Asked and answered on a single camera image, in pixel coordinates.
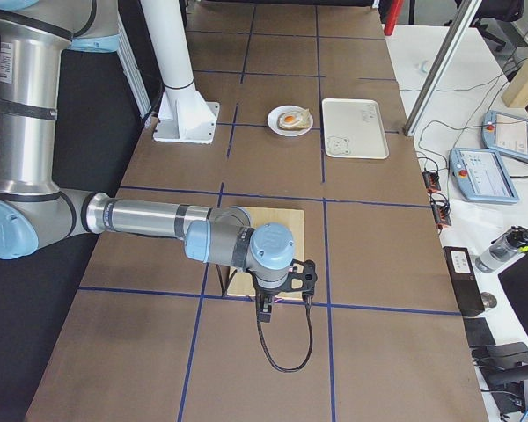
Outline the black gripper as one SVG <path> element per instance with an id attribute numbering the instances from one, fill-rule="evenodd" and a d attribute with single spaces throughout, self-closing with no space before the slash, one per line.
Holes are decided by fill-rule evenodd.
<path id="1" fill-rule="evenodd" d="M 253 283 L 255 289 L 256 312 L 258 321 L 269 323 L 271 320 L 272 305 L 276 297 L 276 290 L 262 287 L 256 281 Z"/>

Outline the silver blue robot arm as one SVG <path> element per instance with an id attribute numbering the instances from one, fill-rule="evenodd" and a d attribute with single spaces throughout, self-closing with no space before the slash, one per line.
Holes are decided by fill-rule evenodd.
<path id="1" fill-rule="evenodd" d="M 193 260 L 250 274 L 257 319 L 266 322 L 293 280 L 312 285 L 296 271 L 288 228 L 253 228 L 241 207 L 115 199 L 64 191 L 52 179 L 62 51 L 114 51 L 117 15 L 115 1 L 0 1 L 0 259 L 84 233 L 179 239 Z"/>

